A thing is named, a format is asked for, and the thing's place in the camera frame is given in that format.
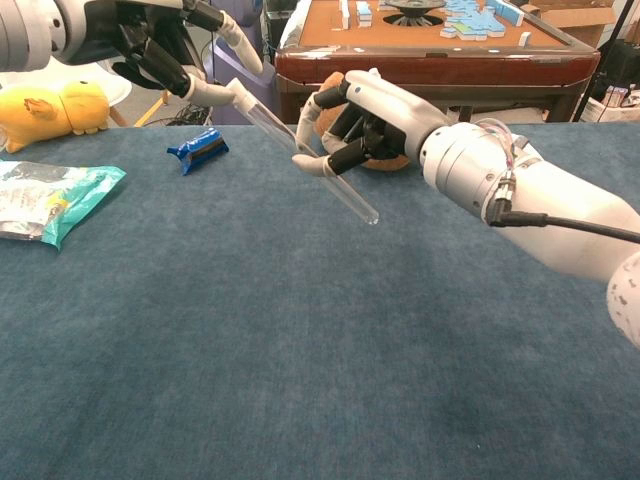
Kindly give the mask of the black tripod stand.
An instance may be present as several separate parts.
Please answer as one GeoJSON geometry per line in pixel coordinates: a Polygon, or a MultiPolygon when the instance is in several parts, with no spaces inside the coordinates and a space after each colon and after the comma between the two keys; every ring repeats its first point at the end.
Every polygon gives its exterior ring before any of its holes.
{"type": "Polygon", "coordinates": [[[604,70],[606,68],[607,62],[608,62],[608,58],[610,55],[610,50],[612,48],[612,46],[615,44],[616,39],[618,38],[619,33],[622,30],[622,27],[625,24],[625,21],[633,7],[635,3],[635,0],[625,0],[625,4],[624,7],[622,8],[620,14],[617,17],[617,21],[616,24],[613,28],[613,30],[611,31],[611,34],[609,36],[609,38],[607,39],[607,41],[603,44],[602,48],[601,48],[601,55],[600,55],[600,61],[598,63],[598,66],[594,72],[594,74],[591,76],[589,83],[587,84],[583,95],[577,105],[577,108],[575,110],[575,113],[573,115],[572,118],[572,122],[579,122],[581,119],[581,116],[584,112],[584,109],[586,107],[586,105],[588,104],[588,100],[591,97],[591,93],[594,89],[595,84],[597,83],[597,81],[602,77],[602,75],[604,74],[604,70]]]}

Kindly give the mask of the teal snack bag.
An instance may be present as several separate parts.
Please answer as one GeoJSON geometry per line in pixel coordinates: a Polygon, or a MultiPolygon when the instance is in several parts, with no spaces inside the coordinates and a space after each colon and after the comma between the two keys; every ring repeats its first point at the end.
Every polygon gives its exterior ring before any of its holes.
{"type": "Polygon", "coordinates": [[[125,176],[115,166],[0,161],[0,238],[60,248],[125,176]]]}

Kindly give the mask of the brown capybara plush toy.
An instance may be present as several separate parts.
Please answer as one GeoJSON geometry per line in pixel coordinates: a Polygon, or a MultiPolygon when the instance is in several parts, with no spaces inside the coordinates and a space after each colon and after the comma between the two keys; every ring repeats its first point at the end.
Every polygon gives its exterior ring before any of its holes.
{"type": "MultiPolygon", "coordinates": [[[[321,84],[320,91],[328,90],[333,87],[337,87],[341,84],[344,74],[339,71],[331,73],[321,84]]],[[[316,119],[314,123],[314,132],[321,139],[321,143],[324,145],[325,141],[322,139],[324,134],[330,129],[335,120],[342,114],[346,105],[340,105],[330,109],[324,109],[316,119]]],[[[324,145],[324,149],[329,151],[329,148],[324,145]]],[[[392,172],[405,168],[409,164],[409,159],[404,155],[397,155],[392,159],[370,159],[363,164],[364,168],[368,168],[376,171],[392,172]]]]}

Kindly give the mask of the blue cookie packet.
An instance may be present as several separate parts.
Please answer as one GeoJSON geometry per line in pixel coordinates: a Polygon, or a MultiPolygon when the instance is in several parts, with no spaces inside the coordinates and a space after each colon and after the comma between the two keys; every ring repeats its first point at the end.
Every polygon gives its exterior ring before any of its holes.
{"type": "Polygon", "coordinates": [[[213,127],[180,146],[168,147],[166,150],[178,159],[183,176],[197,169],[202,163],[228,151],[229,147],[223,136],[213,127]]]}

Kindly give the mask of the brown mahjong table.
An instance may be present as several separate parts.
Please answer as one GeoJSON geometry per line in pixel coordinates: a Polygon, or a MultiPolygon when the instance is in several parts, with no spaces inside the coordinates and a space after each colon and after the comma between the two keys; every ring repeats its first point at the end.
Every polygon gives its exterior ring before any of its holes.
{"type": "Polygon", "coordinates": [[[342,27],[339,0],[299,0],[275,53],[280,114],[297,120],[307,96],[333,72],[376,68],[439,107],[539,107],[567,121],[596,70],[599,52],[526,14],[501,38],[448,39],[440,27],[401,27],[374,9],[369,27],[342,27]],[[531,33],[528,45],[520,35],[531,33]]]}

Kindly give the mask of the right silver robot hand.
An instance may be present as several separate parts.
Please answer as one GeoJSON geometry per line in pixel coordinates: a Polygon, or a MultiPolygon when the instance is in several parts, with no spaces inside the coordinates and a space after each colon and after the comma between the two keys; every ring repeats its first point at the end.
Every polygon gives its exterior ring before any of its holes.
{"type": "Polygon", "coordinates": [[[298,121],[296,144],[307,143],[322,111],[340,105],[345,109],[323,137],[328,154],[293,155],[300,170],[335,177],[367,161],[399,155],[418,162],[428,174],[437,170],[437,161],[429,158],[428,139],[449,124],[448,118],[428,101],[368,71],[351,70],[340,84],[309,97],[298,121]]]}

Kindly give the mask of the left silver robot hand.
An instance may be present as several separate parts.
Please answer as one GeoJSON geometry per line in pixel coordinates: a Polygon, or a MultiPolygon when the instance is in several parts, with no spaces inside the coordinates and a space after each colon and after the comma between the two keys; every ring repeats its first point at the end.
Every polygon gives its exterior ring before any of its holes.
{"type": "Polygon", "coordinates": [[[240,26],[206,0],[53,0],[64,28],[52,55],[67,65],[121,57],[112,69],[146,89],[166,90],[194,105],[223,106],[235,93],[206,80],[185,25],[223,39],[244,67],[258,75],[263,62],[240,26]]]}

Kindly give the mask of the clear plastic tube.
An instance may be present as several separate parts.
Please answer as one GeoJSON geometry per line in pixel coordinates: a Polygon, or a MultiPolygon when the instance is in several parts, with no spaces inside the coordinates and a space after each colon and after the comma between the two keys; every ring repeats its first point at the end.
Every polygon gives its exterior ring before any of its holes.
{"type": "MultiPolygon", "coordinates": [[[[292,155],[305,154],[313,160],[319,160],[309,146],[298,144],[295,133],[251,94],[236,106],[236,110],[285,149],[290,150],[292,155]]],[[[369,225],[378,223],[378,212],[346,180],[340,176],[327,176],[325,173],[321,173],[318,179],[365,223],[369,225]]]]}

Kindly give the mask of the blue table cloth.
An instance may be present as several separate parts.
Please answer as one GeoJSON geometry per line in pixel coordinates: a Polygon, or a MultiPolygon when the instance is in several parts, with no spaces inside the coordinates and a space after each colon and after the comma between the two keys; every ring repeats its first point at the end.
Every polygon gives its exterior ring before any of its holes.
{"type": "Polygon", "coordinates": [[[60,248],[0,241],[0,480],[640,480],[640,350],[603,285],[429,188],[362,222],[251,126],[20,158],[124,179],[60,248]]]}

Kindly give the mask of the blue mahjong tile pile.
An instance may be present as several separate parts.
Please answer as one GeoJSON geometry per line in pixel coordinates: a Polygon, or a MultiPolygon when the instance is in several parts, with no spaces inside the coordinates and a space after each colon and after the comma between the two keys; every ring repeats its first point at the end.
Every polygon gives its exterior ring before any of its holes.
{"type": "Polygon", "coordinates": [[[520,27],[524,11],[506,0],[446,0],[446,18],[440,36],[448,39],[485,41],[505,36],[506,26],[501,22],[520,27]]]}

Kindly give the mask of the cardboard box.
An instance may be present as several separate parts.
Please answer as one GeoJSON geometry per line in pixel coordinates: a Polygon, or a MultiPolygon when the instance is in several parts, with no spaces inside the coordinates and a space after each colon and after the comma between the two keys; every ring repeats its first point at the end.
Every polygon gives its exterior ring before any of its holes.
{"type": "Polygon", "coordinates": [[[606,26],[615,23],[615,0],[527,0],[540,18],[583,43],[597,47],[606,26]]]}

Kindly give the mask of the white chair with wooden legs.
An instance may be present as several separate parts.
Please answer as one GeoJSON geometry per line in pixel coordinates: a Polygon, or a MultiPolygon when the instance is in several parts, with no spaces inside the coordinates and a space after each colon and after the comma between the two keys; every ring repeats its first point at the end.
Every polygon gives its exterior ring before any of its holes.
{"type": "Polygon", "coordinates": [[[101,85],[109,100],[110,118],[118,127],[142,127],[151,120],[160,108],[169,104],[171,94],[168,91],[164,90],[162,93],[156,93],[154,102],[137,119],[134,121],[127,120],[123,115],[121,104],[132,94],[134,85],[116,75],[109,62],[100,61],[98,66],[105,72],[105,75],[101,78],[101,85]]]}

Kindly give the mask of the yellow plush toy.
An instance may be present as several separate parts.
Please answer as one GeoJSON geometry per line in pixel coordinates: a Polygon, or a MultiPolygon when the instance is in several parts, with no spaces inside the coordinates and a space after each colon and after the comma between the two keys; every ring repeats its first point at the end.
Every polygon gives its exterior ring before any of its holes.
{"type": "Polygon", "coordinates": [[[60,90],[14,86],[0,91],[0,148],[15,153],[41,141],[108,128],[110,106],[101,87],[73,81],[60,90]]]}

